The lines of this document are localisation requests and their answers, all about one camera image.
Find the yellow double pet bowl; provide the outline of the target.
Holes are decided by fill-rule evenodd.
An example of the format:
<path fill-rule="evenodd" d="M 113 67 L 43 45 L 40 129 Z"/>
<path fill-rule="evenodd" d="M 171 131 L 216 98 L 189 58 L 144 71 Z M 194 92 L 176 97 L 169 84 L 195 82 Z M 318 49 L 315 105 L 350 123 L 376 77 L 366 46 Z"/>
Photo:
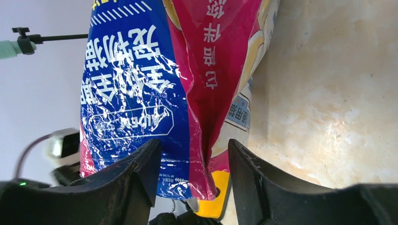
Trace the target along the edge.
<path fill-rule="evenodd" d="M 215 171 L 212 173 L 212 177 L 217 191 L 215 199 L 211 201 L 189 199 L 186 203 L 197 216 L 221 221 L 226 211 L 231 190 L 230 173 Z"/>

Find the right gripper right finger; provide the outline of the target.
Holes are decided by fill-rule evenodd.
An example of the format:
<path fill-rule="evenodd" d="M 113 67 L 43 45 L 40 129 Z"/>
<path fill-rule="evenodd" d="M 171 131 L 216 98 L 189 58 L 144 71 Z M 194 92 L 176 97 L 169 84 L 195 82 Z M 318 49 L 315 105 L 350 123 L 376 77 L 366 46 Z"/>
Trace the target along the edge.
<path fill-rule="evenodd" d="M 230 175 L 241 225 L 395 225 L 397 184 L 332 189 L 297 178 L 228 143 Z"/>

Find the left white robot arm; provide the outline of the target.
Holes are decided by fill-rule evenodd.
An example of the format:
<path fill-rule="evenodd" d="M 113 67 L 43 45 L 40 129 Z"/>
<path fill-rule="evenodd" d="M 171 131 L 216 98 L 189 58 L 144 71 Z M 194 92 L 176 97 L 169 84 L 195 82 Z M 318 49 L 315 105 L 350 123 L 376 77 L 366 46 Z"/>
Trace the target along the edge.
<path fill-rule="evenodd" d="M 80 133 L 75 128 L 66 128 L 54 131 L 50 134 L 39 137 L 31 142 L 22 151 L 14 171 L 12 182 L 22 187 L 37 189 L 49 188 L 51 185 L 41 181 L 22 178 L 23 164 L 29 152 L 39 143 L 48 140 L 44 155 L 55 165 L 51 171 L 51 177 L 61 186 L 79 180 L 80 176 Z"/>

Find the pink pet food bag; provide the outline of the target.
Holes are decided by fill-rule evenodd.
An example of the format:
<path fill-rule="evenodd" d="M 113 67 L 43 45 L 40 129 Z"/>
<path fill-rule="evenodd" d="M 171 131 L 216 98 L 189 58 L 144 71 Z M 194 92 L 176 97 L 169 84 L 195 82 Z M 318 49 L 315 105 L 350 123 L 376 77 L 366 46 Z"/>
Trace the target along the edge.
<path fill-rule="evenodd" d="M 229 139 L 248 140 L 252 74 L 277 0 L 95 0 L 81 84 L 80 173 L 150 139 L 157 195 L 213 200 Z"/>

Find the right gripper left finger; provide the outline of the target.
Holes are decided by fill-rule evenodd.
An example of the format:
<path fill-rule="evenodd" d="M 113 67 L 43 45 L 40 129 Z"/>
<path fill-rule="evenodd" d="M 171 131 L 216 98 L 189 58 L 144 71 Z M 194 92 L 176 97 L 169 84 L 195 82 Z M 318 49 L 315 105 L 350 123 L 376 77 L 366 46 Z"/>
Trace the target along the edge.
<path fill-rule="evenodd" d="M 134 153 L 68 186 L 34 188 L 0 184 L 3 225 L 146 225 L 155 204 L 161 142 L 149 140 Z"/>

